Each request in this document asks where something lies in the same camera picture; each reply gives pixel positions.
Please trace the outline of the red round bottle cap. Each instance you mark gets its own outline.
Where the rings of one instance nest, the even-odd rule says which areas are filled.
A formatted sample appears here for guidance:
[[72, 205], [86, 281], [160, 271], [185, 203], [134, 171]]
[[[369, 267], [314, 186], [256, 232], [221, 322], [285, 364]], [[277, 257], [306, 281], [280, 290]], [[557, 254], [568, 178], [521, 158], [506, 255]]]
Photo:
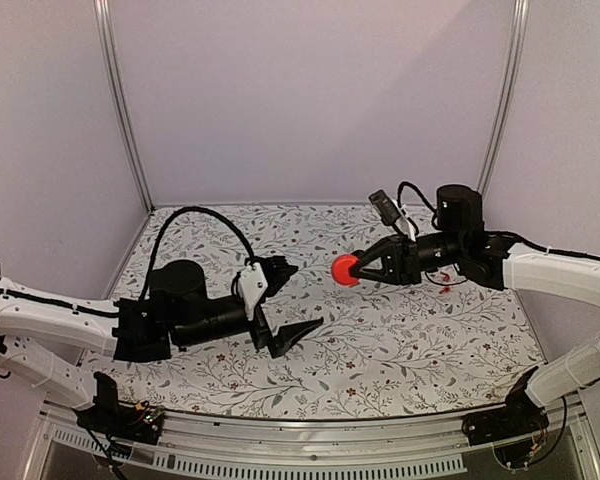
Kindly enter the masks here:
[[352, 254], [341, 255], [335, 258], [331, 264], [331, 276], [341, 286], [352, 287], [359, 283], [359, 279], [351, 274], [351, 269], [358, 263], [359, 259]]

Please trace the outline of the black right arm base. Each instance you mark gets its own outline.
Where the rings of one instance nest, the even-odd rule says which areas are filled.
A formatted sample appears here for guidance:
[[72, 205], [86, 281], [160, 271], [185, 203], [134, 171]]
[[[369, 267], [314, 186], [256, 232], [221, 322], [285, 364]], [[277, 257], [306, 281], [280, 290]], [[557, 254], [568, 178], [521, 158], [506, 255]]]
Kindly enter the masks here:
[[537, 370], [538, 367], [533, 367], [516, 381], [502, 407], [463, 417], [461, 431], [470, 445], [539, 432], [549, 426], [545, 408], [537, 406], [525, 393], [530, 378]]

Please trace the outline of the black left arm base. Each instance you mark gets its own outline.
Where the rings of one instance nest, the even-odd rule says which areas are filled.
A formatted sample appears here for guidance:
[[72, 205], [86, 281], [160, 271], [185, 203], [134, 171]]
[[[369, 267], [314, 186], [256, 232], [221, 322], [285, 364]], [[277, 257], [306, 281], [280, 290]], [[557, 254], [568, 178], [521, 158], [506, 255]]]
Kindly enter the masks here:
[[108, 438], [157, 445], [164, 425], [164, 409], [148, 401], [123, 404], [111, 377], [101, 372], [95, 372], [93, 377], [95, 393], [91, 404], [83, 410], [74, 410], [77, 425]]

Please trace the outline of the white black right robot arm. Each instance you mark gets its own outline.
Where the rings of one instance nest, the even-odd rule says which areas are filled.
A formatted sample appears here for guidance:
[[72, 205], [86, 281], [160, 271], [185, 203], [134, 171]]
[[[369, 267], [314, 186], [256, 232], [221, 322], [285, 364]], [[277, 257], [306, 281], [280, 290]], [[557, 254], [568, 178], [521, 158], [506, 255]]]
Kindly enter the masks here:
[[[360, 280], [416, 285], [426, 273], [454, 266], [466, 280], [492, 290], [532, 291], [600, 308], [600, 255], [540, 246], [508, 231], [488, 231], [481, 194], [466, 185], [436, 191], [430, 207], [434, 233], [390, 236], [334, 266], [341, 283]], [[497, 415], [497, 427], [517, 436], [532, 424], [536, 409], [600, 380], [600, 335], [519, 381]]]

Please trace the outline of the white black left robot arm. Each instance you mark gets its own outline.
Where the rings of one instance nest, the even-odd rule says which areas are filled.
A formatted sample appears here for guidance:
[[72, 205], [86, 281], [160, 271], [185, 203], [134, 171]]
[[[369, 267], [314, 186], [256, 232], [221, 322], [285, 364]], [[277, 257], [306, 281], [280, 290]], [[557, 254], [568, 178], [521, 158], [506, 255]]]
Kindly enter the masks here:
[[153, 270], [144, 299], [85, 300], [55, 295], [21, 285], [1, 273], [0, 370], [29, 381], [58, 403], [88, 410], [108, 434], [128, 426], [128, 412], [116, 400], [114, 381], [87, 375], [44, 347], [66, 344], [116, 361], [152, 363], [172, 351], [247, 334], [256, 350], [274, 359], [322, 325], [301, 321], [271, 330], [262, 305], [296, 272], [276, 257], [272, 268], [260, 263], [238, 274], [237, 290], [211, 298], [202, 267], [178, 260]]

